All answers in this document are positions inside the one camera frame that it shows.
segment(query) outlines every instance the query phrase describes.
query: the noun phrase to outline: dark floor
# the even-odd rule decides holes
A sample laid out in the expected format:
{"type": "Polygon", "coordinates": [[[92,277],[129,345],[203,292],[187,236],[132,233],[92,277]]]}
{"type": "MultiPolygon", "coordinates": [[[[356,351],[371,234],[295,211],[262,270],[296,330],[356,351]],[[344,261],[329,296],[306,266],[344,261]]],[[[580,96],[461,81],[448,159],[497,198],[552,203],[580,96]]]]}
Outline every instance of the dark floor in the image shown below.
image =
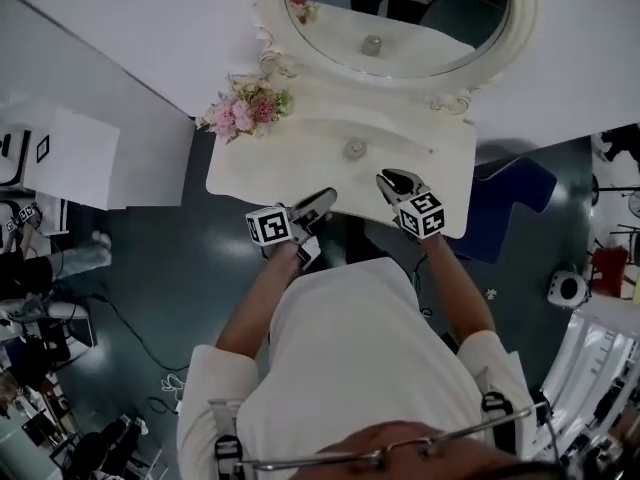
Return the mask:
{"type": "MultiPolygon", "coordinates": [[[[107,213],[74,207],[69,216],[74,242],[94,228],[113,238],[113,265],[73,279],[77,293],[106,294],[156,355],[174,368],[187,364],[195,345],[215,341],[263,265],[244,222],[253,206],[205,190],[212,147],[211,135],[196,134],[179,208],[107,213]]],[[[552,203],[542,215],[515,208],[497,265],[467,262],[481,290],[498,291],[491,303],[498,332],[508,350],[519,351],[531,387],[538,387],[548,372],[570,316],[545,301],[550,275],[562,263],[582,264],[586,258],[590,151],[588,140],[578,140],[532,153],[558,177],[552,203]]],[[[340,217],[332,220],[329,236],[340,235],[341,222],[340,217]]],[[[409,272],[421,257],[397,229],[368,223],[367,234],[409,272]]],[[[420,272],[420,301],[434,309],[432,325],[444,332],[427,266],[420,272]]],[[[81,421],[95,410],[92,426],[122,412],[145,411],[149,396],[171,404],[171,395],[160,389],[167,372],[148,358],[108,305],[92,302],[90,309],[99,346],[59,374],[81,421]]],[[[148,409],[145,417],[150,434],[142,438],[143,451],[163,446],[170,466],[165,478],[178,479],[176,417],[148,409]]]]}

